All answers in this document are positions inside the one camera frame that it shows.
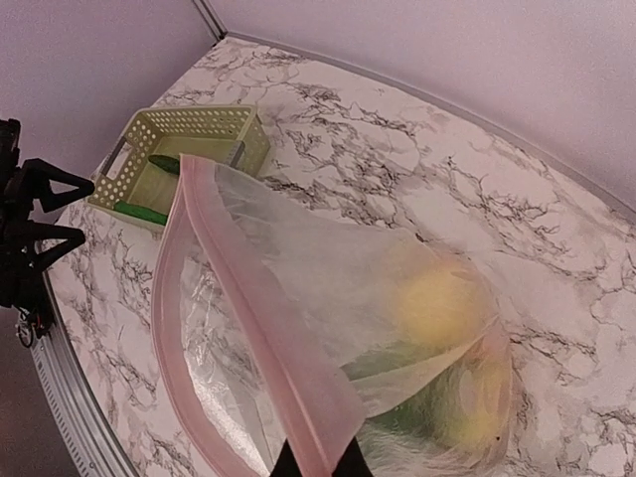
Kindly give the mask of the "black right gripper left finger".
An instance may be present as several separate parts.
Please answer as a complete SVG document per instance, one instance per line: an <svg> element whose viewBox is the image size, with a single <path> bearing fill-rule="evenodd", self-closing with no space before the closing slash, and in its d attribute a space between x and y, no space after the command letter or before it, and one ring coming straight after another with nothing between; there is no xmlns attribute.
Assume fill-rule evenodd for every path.
<svg viewBox="0 0 636 477"><path fill-rule="evenodd" d="M285 441L270 477L302 477L288 441Z"/></svg>

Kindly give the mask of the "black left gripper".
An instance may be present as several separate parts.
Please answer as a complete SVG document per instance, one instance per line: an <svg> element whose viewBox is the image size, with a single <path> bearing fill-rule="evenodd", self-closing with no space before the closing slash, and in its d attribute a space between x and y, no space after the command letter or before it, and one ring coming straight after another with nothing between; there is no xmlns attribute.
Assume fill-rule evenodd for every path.
<svg viewBox="0 0 636 477"><path fill-rule="evenodd" d="M85 235L80 229L28 222L34 201L50 213L92 195L94 183L42 159L26 160L21 168L20 132L19 120L1 121L1 305L39 308L42 284L37 271L84 244ZM42 240L57 243L35 253L35 242Z"/></svg>

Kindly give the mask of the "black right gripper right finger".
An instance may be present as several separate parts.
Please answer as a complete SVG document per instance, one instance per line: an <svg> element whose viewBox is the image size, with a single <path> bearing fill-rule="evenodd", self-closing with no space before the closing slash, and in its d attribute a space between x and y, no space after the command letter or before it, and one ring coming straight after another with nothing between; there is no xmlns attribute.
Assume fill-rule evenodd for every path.
<svg viewBox="0 0 636 477"><path fill-rule="evenodd" d="M337 467L332 473L333 477L373 477L364 455L359 446L358 440L353 438Z"/></svg>

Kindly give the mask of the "green bok choy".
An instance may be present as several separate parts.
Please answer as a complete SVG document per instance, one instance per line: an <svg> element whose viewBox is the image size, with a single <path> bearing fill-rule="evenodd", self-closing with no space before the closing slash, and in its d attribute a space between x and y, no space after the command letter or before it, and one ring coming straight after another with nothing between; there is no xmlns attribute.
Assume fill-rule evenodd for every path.
<svg viewBox="0 0 636 477"><path fill-rule="evenodd" d="M362 400L367 420L383 420L414 405L421 413L423 395L468 352L472 344L434 348L398 340L368 350L342 366Z"/></svg>

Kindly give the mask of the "yellow lemon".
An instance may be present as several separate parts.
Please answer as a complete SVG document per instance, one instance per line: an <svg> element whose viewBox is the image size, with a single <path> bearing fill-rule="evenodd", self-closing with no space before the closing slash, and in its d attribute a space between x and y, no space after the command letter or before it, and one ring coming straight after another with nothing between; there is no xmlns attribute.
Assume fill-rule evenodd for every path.
<svg viewBox="0 0 636 477"><path fill-rule="evenodd" d="M457 260L438 262L403 281L392 311L408 338L435 352L477 338L495 315L481 275Z"/></svg>
<svg viewBox="0 0 636 477"><path fill-rule="evenodd" d="M477 450L499 443L509 421L509 407L477 398L467 410L459 397L443 401L434 415L433 430L446 446Z"/></svg>

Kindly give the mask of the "clear zip top bag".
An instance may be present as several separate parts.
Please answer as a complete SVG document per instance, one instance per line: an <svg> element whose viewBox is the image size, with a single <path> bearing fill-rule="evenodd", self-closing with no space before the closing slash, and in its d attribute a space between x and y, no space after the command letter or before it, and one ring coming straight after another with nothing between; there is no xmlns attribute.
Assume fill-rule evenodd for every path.
<svg viewBox="0 0 636 477"><path fill-rule="evenodd" d="M316 215L239 170L182 156L155 267L152 338L161 376L191 442L218 476L270 476L285 441L302 476L332 476L353 438L373 476L491 476L513 410L509 340L488 280L472 262L413 235ZM495 315L414 405L383 420L342 366L390 342L396 288L445 261L474 268ZM433 425L459 397L509 407L503 438L446 446Z"/></svg>

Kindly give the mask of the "pale green perforated basket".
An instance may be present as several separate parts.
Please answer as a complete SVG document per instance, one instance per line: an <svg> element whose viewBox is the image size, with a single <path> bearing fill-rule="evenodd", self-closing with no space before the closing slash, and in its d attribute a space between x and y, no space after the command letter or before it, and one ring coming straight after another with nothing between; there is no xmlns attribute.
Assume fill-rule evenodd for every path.
<svg viewBox="0 0 636 477"><path fill-rule="evenodd" d="M87 203L124 222L151 231L165 226L133 219L113 210L131 194L152 154L194 155L256 176L270 149L253 105L145 108L129 120L110 155L94 175Z"/></svg>

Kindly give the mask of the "green cucumber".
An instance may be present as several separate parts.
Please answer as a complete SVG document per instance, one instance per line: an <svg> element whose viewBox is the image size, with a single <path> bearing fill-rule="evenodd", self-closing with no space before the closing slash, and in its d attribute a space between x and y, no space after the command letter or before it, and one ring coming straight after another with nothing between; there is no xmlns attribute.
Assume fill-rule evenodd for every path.
<svg viewBox="0 0 636 477"><path fill-rule="evenodd" d="M168 221L180 174L176 157L152 154L126 200L117 201L113 210L146 223L165 226Z"/></svg>

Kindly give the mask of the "aluminium front frame rail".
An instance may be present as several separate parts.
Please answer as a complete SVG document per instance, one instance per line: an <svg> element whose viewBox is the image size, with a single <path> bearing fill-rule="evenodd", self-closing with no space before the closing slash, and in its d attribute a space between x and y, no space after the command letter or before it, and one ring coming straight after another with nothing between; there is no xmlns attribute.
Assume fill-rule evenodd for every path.
<svg viewBox="0 0 636 477"><path fill-rule="evenodd" d="M69 455L81 476L137 477L81 368L50 279L43 280L53 325L31 354Z"/></svg>

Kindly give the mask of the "left aluminium corner post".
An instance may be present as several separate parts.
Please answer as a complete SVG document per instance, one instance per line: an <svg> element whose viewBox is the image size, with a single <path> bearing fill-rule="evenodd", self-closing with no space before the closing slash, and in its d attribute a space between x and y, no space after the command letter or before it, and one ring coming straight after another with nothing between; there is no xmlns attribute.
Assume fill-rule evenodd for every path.
<svg viewBox="0 0 636 477"><path fill-rule="evenodd" d="M192 0L193 5L202 17L206 28L210 32L215 43L223 40L228 34L228 30L223 25L219 15L215 12L211 0Z"/></svg>

